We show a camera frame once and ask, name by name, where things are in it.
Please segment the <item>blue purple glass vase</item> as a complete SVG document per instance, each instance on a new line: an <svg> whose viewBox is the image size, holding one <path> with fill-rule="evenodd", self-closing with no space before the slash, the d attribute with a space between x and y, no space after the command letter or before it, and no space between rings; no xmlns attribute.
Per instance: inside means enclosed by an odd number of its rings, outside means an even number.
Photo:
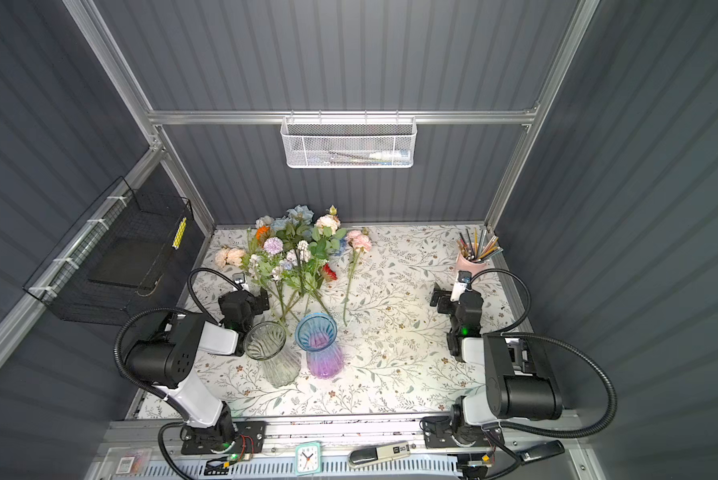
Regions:
<svg viewBox="0 0 718 480"><path fill-rule="evenodd" d="M325 313L306 315L295 329L295 342L306 354L309 372L320 379L338 375L344 367L344 356L337 343L338 327Z"/></svg>

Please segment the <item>cream peach rose stem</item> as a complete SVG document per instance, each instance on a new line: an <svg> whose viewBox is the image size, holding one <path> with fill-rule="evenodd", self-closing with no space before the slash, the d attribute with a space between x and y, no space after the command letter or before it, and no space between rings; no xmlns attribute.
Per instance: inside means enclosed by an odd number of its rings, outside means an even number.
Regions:
<svg viewBox="0 0 718 480"><path fill-rule="evenodd" d="M312 242L319 252L333 254L339 250L344 231L335 206L331 206L325 215L316 220L311 233Z"/></svg>

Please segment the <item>pink rose stem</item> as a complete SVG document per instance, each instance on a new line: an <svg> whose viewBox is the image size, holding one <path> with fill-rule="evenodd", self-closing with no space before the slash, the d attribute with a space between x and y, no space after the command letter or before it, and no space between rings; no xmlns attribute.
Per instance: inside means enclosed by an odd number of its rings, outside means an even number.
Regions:
<svg viewBox="0 0 718 480"><path fill-rule="evenodd" d="M347 234L347 244L351 248L351 257L348 267L348 280L346 286L346 293L343 299L342 307L342 320L345 325L348 325L347 311L348 302L350 300L350 290L352 282L355 276L360 259L364 253L368 253L372 250L373 243L369 237L369 230L367 228L362 230L352 230Z"/></svg>

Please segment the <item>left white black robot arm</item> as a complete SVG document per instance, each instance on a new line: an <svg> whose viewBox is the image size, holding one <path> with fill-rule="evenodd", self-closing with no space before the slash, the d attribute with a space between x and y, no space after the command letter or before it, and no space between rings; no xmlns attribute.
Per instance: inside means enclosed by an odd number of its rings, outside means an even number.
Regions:
<svg viewBox="0 0 718 480"><path fill-rule="evenodd" d="M182 454L229 454L239 459L262 451L266 424L237 425L230 407L198 377L194 362L200 351L241 356L254 318L269 308L268 297L240 290L223 295L219 304L219 323L208 313L177 307L132 316L117 332L114 361L122 376L180 415Z"/></svg>

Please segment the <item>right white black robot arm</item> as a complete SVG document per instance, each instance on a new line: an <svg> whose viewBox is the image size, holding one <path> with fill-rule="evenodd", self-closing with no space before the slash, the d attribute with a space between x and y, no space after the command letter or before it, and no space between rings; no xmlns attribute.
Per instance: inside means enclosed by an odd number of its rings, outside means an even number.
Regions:
<svg viewBox="0 0 718 480"><path fill-rule="evenodd" d="M430 305L446 314L446 340L456 361L480 367L484 390L459 397L447 419L431 419L427 431L435 447L485 445L481 428L499 420L556 420L563 400L543 345L532 339L507 338L503 332L483 333L483 298L473 290L455 294L436 285Z"/></svg>

